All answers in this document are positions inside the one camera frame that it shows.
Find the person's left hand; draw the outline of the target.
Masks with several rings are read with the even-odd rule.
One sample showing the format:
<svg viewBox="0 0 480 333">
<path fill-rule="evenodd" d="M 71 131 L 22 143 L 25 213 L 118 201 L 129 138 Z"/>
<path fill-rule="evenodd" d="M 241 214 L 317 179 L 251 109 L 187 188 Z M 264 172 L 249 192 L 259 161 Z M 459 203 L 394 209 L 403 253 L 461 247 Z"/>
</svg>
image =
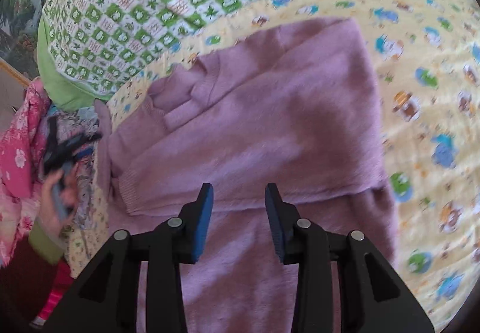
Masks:
<svg viewBox="0 0 480 333">
<path fill-rule="evenodd" d="M 49 236 L 59 237 L 76 214 L 79 204 L 77 169 L 78 165 L 73 166 L 66 176 L 61 169 L 50 172 L 42 185 L 38 218 Z"/>
</svg>

